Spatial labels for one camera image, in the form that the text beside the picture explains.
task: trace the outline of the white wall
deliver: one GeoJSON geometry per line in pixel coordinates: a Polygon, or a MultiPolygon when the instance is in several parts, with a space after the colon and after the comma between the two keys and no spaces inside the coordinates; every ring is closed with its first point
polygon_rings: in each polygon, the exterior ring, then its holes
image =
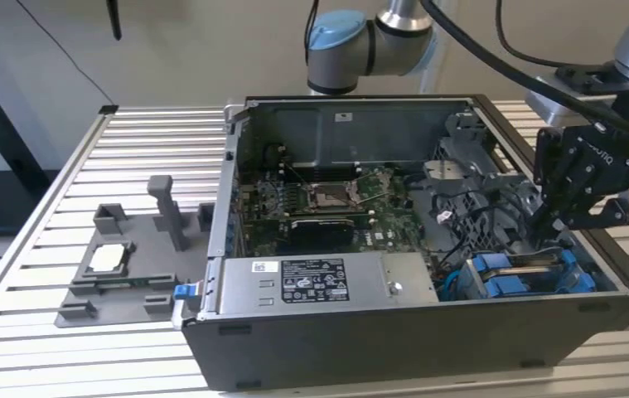
{"type": "MultiPolygon", "coordinates": [[[[321,2],[372,17],[385,0],[321,2]]],[[[124,37],[104,0],[24,0],[83,70],[123,105],[219,105],[307,89],[306,0],[130,0],[124,37]]],[[[360,93],[412,93],[417,78],[364,79],[360,93]]],[[[0,103],[44,167],[60,167],[107,101],[12,0],[0,0],[0,103]]]]}
{"type": "MultiPolygon", "coordinates": [[[[321,12],[356,8],[372,17],[385,2],[323,0],[321,12]]],[[[104,0],[24,3],[119,104],[218,105],[246,95],[307,92],[302,31],[310,0],[123,0],[122,41],[112,38],[104,0]]],[[[497,49],[492,7],[493,0],[460,0],[456,19],[497,49]]],[[[509,39],[525,51],[603,61],[629,21],[629,0],[507,0],[505,21],[509,39]]],[[[543,69],[515,64],[533,73],[543,69]]],[[[359,92],[417,88],[417,77],[373,77],[361,79],[359,92]]],[[[437,91],[523,97],[456,43],[437,91]]],[[[62,166],[106,102],[15,1],[0,0],[0,103],[44,167],[62,166]]]]}
{"type": "MultiPolygon", "coordinates": [[[[531,75],[552,70],[519,61],[501,47],[495,28],[496,0],[459,0],[456,22],[511,65],[531,75]]],[[[600,64],[629,24],[629,0],[505,0],[507,40],[527,54],[555,61],[600,64]]],[[[500,76],[455,42],[439,72],[439,93],[483,93],[495,100],[521,99],[525,89],[500,76]]]]}

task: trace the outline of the power supply label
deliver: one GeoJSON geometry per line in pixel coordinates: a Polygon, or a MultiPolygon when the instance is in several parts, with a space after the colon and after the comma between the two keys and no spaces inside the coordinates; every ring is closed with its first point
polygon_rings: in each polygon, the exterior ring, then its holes
{"type": "Polygon", "coordinates": [[[348,301],[344,259],[284,260],[280,266],[286,303],[348,301]]]}

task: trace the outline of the circuit board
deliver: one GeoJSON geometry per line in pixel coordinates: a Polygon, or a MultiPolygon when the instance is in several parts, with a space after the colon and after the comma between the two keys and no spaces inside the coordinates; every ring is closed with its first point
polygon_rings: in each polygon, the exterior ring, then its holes
{"type": "Polygon", "coordinates": [[[425,230],[403,177],[388,167],[361,168],[359,174],[351,181],[286,182],[264,173],[255,184],[242,187],[246,255],[306,255],[319,249],[425,254],[425,230]],[[298,223],[316,224],[320,229],[312,230],[311,240],[321,240],[321,247],[292,243],[298,223]]]}

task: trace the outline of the open computer tower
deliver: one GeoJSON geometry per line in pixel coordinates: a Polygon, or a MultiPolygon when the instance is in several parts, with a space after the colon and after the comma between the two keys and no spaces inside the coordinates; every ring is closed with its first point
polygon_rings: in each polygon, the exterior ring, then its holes
{"type": "Polygon", "coordinates": [[[200,308],[212,389],[553,366],[629,326],[604,230],[531,238],[533,150],[481,95],[248,98],[200,308]]]}

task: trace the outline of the aluminum extrusion table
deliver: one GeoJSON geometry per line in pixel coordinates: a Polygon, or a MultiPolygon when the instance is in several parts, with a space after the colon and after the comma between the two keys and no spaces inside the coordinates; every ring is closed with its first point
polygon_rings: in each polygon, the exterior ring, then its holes
{"type": "MultiPolygon", "coordinates": [[[[544,126],[520,101],[496,102],[528,140],[544,126]]],[[[219,108],[128,109],[102,115],[0,261],[0,396],[218,396],[167,322],[56,328],[100,203],[154,213],[151,175],[196,210],[216,198],[224,145],[219,108]]],[[[611,235],[629,254],[629,227],[611,235]]],[[[250,396],[629,396],[629,328],[593,337],[553,370],[263,391],[250,396]]]]}

